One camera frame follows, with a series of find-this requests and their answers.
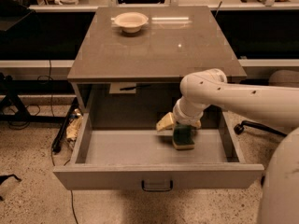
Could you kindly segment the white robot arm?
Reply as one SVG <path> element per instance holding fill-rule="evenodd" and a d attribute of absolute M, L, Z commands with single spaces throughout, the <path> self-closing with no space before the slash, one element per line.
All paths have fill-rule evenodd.
<path fill-rule="evenodd" d="M 257 224 L 299 224 L 299 89 L 229 84 L 219 69 L 191 73 L 180 82 L 181 98 L 156 129 L 178 123 L 199 128 L 215 105 L 285 133 L 266 169 Z"/>

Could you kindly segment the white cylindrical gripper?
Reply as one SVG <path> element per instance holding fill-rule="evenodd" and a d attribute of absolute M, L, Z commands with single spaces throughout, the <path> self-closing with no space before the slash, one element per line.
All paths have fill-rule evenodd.
<path fill-rule="evenodd" d="M 202 127 L 201 117 L 203 117 L 206 108 L 208 105 L 194 104 L 185 97 L 181 97 L 173 107 L 173 113 L 168 112 L 157 122 L 156 130 L 161 132 L 173 129 L 176 122 L 183 125 L 193 125 L 196 129 L 200 129 Z"/>

